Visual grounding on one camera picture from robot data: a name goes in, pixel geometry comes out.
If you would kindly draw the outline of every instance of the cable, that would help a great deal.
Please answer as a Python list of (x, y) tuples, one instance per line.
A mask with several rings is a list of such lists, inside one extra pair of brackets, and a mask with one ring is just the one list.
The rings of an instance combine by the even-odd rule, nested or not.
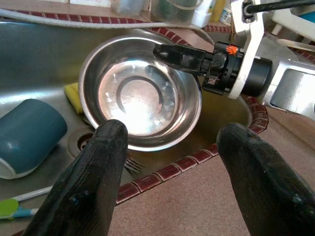
[(61, 27), (71, 27), (71, 28), (89, 28), (89, 29), (147, 29), (147, 28), (185, 28), (193, 30), (204, 40), (214, 45), (213, 39), (201, 28), (197, 26), (182, 26), (173, 25), (166, 23), (136, 23), (136, 24), (99, 24), (99, 23), (85, 23), (85, 22), (74, 22), (74, 21), (64, 21), (49, 19), (39, 16), (32, 16), (24, 13), (14, 12), (10, 10), (5, 10), (0, 8), (0, 16), (26, 21), (36, 24), (50, 25), (50, 26), (61, 26)]
[(249, 14), (263, 12), (263, 11), (272, 11), (278, 9), (285, 9), (297, 6), (307, 6), (315, 4), (315, 0), (285, 0), (280, 2), (259, 4), (259, 5), (249, 5), (246, 7), (246, 12)]

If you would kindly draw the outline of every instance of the bowl rim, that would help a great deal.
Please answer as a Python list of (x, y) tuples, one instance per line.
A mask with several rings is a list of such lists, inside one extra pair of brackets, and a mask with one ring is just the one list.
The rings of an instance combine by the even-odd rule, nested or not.
[[(141, 30), (143, 33), (149, 33), (149, 34), (153, 34), (156, 36), (157, 35), (155, 33), (146, 31), (146, 30)], [(130, 40), (130, 39), (141, 39), (141, 40), (146, 40), (146, 41), (150, 41), (156, 44), (163, 44), (163, 43), (168, 43), (169, 44), (174, 44), (172, 41), (168, 40), (167, 38), (165, 38), (165, 42), (161, 42), (161, 41), (157, 41), (156, 39), (151, 39), (151, 38), (147, 38), (143, 35), (136, 35), (136, 34), (130, 34), (130, 35), (123, 35), (123, 36), (117, 36), (117, 37), (113, 37), (103, 43), (101, 43), (100, 45), (98, 45), (96, 48), (94, 48), (86, 57), (85, 61), (82, 64), (81, 70), (80, 70), (80, 75), (79, 75), (79, 80), (78, 80), (78, 84), (79, 84), (79, 97), (80, 97), (80, 102), (81, 102), (81, 106), (83, 109), (83, 112), (85, 114), (85, 116), (88, 118), (89, 122), (91, 123), (91, 125), (97, 129), (99, 124), (96, 122), (96, 120), (94, 119), (94, 117), (92, 116), (91, 111), (89, 110), (89, 107), (87, 105), (86, 102), (86, 97), (84, 94), (84, 85), (85, 85), (85, 76), (86, 76), (86, 72), (89, 68), (89, 65), (91, 64), (92, 60), (98, 55), (98, 53), (100, 51), (102, 51), (104, 48), (116, 43), (116, 42), (120, 42), (120, 41), (124, 41), (124, 40)], [(166, 148), (170, 148), (176, 144), (178, 144), (179, 142), (181, 142), (184, 138), (186, 138), (188, 136), (188, 134), (191, 133), (191, 131), (195, 128), (195, 126), (197, 125), (197, 122), (199, 121), (199, 117), (201, 114), (201, 107), (202, 107), (202, 92), (201, 92), (201, 86), (199, 83), (199, 80), (196, 76), (192, 75), (194, 77), (195, 83), (197, 85), (197, 90), (198, 90), (198, 104), (196, 104), (197, 109), (195, 111), (194, 117), (192, 119), (192, 122), (190, 122), (189, 126), (187, 127), (187, 129), (185, 129), (185, 131), (176, 139), (162, 144), (162, 145), (157, 145), (157, 146), (152, 146), (152, 147), (144, 147), (144, 146), (137, 146), (137, 145), (133, 145), (128, 143), (128, 149), (131, 150), (136, 150), (136, 151), (160, 151)]]

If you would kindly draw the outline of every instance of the teal mug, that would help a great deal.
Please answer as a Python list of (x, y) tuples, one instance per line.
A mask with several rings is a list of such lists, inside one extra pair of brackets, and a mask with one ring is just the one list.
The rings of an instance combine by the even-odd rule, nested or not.
[(28, 99), (0, 118), (0, 178), (35, 170), (66, 134), (60, 113), (45, 102)]

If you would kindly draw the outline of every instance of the kitchen sink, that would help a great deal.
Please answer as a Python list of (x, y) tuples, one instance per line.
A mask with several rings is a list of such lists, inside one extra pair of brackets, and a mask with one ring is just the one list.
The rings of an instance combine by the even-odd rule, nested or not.
[[(53, 185), (75, 159), (93, 129), (77, 115), (63, 92), (63, 86), (78, 80), (88, 53), (105, 40), (128, 30), (66, 29), (27, 23), (0, 23), (0, 117), (23, 100), (35, 98), (47, 102), (64, 117), (68, 132), (46, 160), (30, 175), (14, 180), (0, 179), (0, 200)], [(228, 99), (203, 92), (201, 116), (194, 130), (179, 144), (155, 152), (129, 151), (131, 158), (146, 168), (139, 174), (124, 170), (122, 184), (207, 148), (215, 143), (223, 125), (238, 122), (249, 125), (251, 114), (242, 98)], [(23, 203), (38, 208), (45, 196)], [(29, 219), (0, 222), (7, 228), (23, 229)]]

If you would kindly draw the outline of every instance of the fork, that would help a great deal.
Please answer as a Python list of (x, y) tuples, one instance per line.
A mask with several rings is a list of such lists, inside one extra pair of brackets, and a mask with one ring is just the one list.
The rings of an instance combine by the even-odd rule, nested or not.
[(145, 169), (145, 166), (141, 165), (140, 163), (132, 160), (129, 156), (126, 159), (125, 162), (125, 168), (127, 170), (134, 171), (136, 173), (140, 173)]

